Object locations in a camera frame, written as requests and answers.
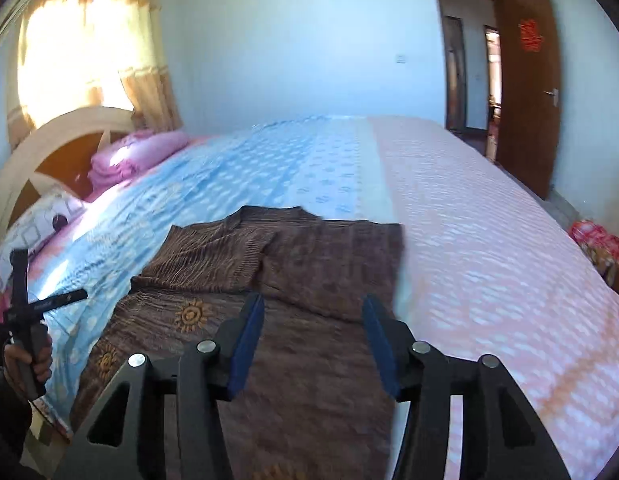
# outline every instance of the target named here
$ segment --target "hand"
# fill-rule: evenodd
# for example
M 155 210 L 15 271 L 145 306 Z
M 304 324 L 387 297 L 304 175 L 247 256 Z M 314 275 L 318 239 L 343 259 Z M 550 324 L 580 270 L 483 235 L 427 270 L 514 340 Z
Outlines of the hand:
M 33 371 L 36 374 L 36 380 L 45 384 L 51 377 L 51 337 L 47 336 L 48 345 L 43 347 L 38 354 L 36 364 L 33 367 Z M 25 394 L 25 386 L 20 376 L 20 370 L 18 369 L 18 361 L 29 365 L 32 363 L 32 356 L 23 348 L 16 345 L 7 345 L 4 347 L 4 366 L 7 373 L 5 377 L 10 386 L 16 390 L 16 393 Z

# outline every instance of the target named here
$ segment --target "screw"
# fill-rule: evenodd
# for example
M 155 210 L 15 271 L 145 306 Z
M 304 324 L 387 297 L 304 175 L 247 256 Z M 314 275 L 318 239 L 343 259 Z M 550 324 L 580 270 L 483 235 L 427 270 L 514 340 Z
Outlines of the screw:
M 481 361 L 483 362 L 483 365 L 485 365 L 487 368 L 497 368 L 498 365 L 501 363 L 498 360 L 498 357 L 491 354 L 483 355 Z
M 129 359 L 127 359 L 129 366 L 133 366 L 134 368 L 145 364 L 145 356 L 143 354 L 134 354 Z
M 412 350 L 417 354 L 428 354 L 431 349 L 430 344 L 425 341 L 416 341 L 412 345 Z
M 198 349 L 198 352 L 202 354 L 208 354 L 209 352 L 214 351 L 214 349 L 216 348 L 216 343 L 214 343 L 214 341 L 212 341 L 211 339 L 205 339 L 205 341 L 201 341 L 200 343 L 198 343 L 198 345 L 196 345 L 196 348 Z

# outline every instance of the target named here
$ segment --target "pink pillow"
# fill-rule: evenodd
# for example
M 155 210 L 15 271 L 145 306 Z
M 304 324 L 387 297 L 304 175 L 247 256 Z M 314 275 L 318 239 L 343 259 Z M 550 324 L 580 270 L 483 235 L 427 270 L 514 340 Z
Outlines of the pink pillow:
M 118 158 L 116 157 L 116 154 L 121 148 L 131 146 L 141 140 L 148 139 L 153 134 L 154 132 L 152 130 L 139 130 L 117 140 L 105 149 L 100 150 L 100 152 L 96 153 L 96 155 L 92 156 L 92 168 L 101 173 L 109 172 L 110 168 L 115 167 L 119 163 L 119 161 L 116 160 Z
M 103 191 L 153 168 L 188 143 L 187 134 L 178 130 L 148 136 L 145 131 L 136 132 L 96 153 L 87 175 L 94 191 Z
M 176 130 L 156 134 L 129 147 L 126 160 L 135 168 L 134 174 L 144 173 L 189 143 L 186 133 Z

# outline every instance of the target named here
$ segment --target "pink bedsheet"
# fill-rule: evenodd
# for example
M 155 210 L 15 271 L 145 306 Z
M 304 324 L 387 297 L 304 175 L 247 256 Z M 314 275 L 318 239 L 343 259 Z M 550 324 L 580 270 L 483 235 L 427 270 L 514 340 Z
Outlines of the pink bedsheet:
M 413 288 L 405 321 L 446 354 L 498 355 L 573 480 L 619 445 L 619 296 L 501 170 L 430 121 L 372 119 Z M 459 477 L 453 405 L 447 479 Z

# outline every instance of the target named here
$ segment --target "blue gripper pad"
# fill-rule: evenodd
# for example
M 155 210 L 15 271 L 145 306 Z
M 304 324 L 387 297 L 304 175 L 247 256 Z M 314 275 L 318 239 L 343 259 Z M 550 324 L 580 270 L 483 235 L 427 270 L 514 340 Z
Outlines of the blue gripper pad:
M 367 295 L 363 300 L 363 325 L 367 334 L 367 341 L 371 348 L 376 366 L 381 374 L 381 381 L 385 391 L 396 399 L 400 393 L 398 380 L 397 360 L 392 345 L 385 332 L 387 321 L 391 322 L 385 308 L 374 296 Z
M 229 380 L 227 382 L 227 393 L 230 399 L 235 397 L 247 382 L 249 367 L 254 360 L 254 352 L 265 316 L 265 304 L 260 294 L 250 295 L 240 312 L 240 318 L 244 322 L 243 330 L 236 345 L 230 361 Z

